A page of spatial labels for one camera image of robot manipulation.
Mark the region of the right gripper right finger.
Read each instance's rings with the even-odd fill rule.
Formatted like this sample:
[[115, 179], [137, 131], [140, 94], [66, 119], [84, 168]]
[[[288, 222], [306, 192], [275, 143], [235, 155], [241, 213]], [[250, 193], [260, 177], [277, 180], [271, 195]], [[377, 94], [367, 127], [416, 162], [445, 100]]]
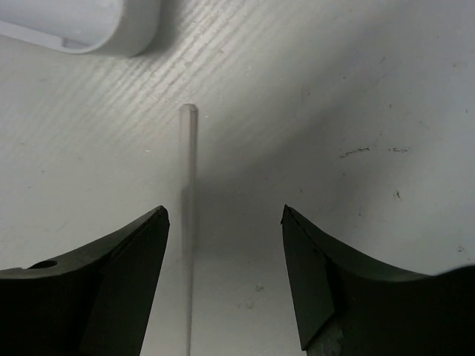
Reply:
[[420, 274], [372, 258], [294, 208], [281, 218], [307, 355], [472, 355], [474, 267]]

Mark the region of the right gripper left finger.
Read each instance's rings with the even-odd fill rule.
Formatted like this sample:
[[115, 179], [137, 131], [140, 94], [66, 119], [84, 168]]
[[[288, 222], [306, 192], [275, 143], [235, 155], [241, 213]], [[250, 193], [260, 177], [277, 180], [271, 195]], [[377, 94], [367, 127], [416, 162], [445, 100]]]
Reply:
[[138, 355], [168, 240], [156, 207], [29, 268], [1, 272], [3, 355]]

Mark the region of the clear chopstick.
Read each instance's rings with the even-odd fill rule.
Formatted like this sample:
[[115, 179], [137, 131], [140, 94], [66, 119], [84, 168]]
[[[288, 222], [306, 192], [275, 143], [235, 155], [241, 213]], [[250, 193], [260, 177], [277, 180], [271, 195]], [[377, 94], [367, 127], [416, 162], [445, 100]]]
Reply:
[[191, 354], [192, 310], [194, 296], [194, 249], [198, 229], [197, 212], [197, 139], [199, 112], [194, 104], [184, 104], [180, 121], [180, 242], [184, 307], [183, 354]]

